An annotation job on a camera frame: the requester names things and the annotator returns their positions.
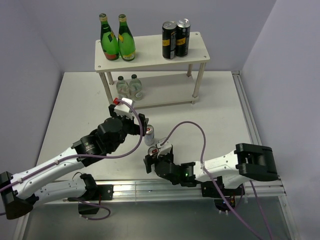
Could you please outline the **silver can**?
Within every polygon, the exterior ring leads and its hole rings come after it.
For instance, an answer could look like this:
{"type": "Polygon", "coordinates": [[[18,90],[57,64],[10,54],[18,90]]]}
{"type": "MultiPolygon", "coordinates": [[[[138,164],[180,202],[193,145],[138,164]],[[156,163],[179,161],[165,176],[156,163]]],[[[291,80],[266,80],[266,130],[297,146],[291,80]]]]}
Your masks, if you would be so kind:
{"type": "Polygon", "coordinates": [[[159,149],[156,146],[151,146],[147,151],[147,156],[151,158],[157,158],[159,154],[159,149]]]}
{"type": "Polygon", "coordinates": [[[144,136],[144,143],[147,146],[151,146],[155,142],[155,131],[154,127],[150,124],[147,125],[146,127],[146,133],[144,136]]]}

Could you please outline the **clear bottle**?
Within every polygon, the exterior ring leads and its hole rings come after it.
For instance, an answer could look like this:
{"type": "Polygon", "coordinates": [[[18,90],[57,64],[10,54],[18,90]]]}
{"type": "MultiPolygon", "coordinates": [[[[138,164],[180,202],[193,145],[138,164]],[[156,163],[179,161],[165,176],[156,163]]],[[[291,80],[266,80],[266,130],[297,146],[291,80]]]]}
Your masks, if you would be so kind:
{"type": "Polygon", "coordinates": [[[139,101],[143,98],[142,82],[138,79],[136,74],[131,75],[131,80],[129,82],[129,90],[132,99],[139,101]]]}
{"type": "Polygon", "coordinates": [[[119,76],[116,83],[116,90],[120,99],[130,98],[130,88],[128,82],[124,79],[123,76],[119,76]]]}

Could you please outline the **black can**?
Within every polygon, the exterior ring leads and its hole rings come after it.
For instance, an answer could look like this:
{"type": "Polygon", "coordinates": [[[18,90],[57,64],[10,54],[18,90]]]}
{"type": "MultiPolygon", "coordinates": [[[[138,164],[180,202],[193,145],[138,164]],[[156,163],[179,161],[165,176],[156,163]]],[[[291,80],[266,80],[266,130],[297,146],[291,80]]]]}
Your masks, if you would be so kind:
{"type": "Polygon", "coordinates": [[[177,23],[166,21],[162,24],[162,56],[167,60],[175,57],[177,23]]]}
{"type": "Polygon", "coordinates": [[[191,24],[186,18],[178,20],[176,24],[175,53],[177,57],[182,58],[188,55],[191,24]]]}

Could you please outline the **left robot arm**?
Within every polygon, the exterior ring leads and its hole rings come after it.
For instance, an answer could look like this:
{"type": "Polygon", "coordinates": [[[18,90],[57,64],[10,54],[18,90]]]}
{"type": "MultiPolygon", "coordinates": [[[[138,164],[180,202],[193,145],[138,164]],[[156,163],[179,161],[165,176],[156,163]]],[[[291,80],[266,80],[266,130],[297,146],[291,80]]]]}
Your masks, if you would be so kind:
{"type": "Polygon", "coordinates": [[[86,174],[79,181],[66,182],[62,186],[56,179],[76,170],[81,170],[104,159],[124,158],[138,146],[122,155],[113,153],[125,142],[127,135],[146,134],[148,118],[137,113],[130,103],[121,101],[111,104],[110,117],[99,124],[90,134],[73,143],[71,147],[52,159],[29,170],[12,174],[0,174],[0,195],[7,219],[20,218],[37,205],[63,198],[91,200],[98,193],[93,177],[86,174]]]}

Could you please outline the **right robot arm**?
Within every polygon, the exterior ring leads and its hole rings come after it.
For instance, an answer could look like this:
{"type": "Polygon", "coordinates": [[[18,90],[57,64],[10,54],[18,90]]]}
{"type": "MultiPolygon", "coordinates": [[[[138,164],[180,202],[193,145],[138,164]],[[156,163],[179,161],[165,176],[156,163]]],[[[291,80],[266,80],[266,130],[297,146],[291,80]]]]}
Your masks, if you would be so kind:
{"type": "Polygon", "coordinates": [[[196,187],[216,179],[216,189],[222,195],[229,194],[250,180],[278,180],[272,148],[248,143],[237,144],[235,150],[221,157],[175,164],[173,145],[159,142],[148,149],[143,162],[147,173],[154,171],[158,177],[173,185],[196,187]]]}

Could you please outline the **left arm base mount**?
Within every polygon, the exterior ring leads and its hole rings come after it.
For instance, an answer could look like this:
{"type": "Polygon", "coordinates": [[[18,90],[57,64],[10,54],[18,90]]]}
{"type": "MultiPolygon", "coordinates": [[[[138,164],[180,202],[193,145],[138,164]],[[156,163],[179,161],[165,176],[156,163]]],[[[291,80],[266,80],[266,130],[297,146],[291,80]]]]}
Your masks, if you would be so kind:
{"type": "Polygon", "coordinates": [[[111,210],[102,203],[104,200],[112,200],[114,186],[112,184],[100,185],[89,197],[68,197],[68,202],[78,203],[78,213],[81,218],[87,221],[105,220],[111,216],[111,210]],[[94,217],[99,210],[105,210],[106,215],[94,217]]]}

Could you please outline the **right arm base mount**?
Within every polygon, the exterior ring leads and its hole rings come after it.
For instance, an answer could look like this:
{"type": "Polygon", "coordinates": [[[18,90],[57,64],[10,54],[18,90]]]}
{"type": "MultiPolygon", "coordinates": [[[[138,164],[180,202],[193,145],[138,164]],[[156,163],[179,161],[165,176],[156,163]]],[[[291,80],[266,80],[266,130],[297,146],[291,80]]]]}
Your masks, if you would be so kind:
{"type": "Polygon", "coordinates": [[[200,184],[202,197],[213,198],[214,205],[219,213],[227,214],[231,211],[227,206],[227,203],[235,210],[242,202],[242,199],[245,195],[244,185],[241,184],[235,189],[227,189],[224,187],[222,182],[216,181],[216,183],[218,184],[225,200],[223,200],[212,181],[206,181],[200,184]]]}

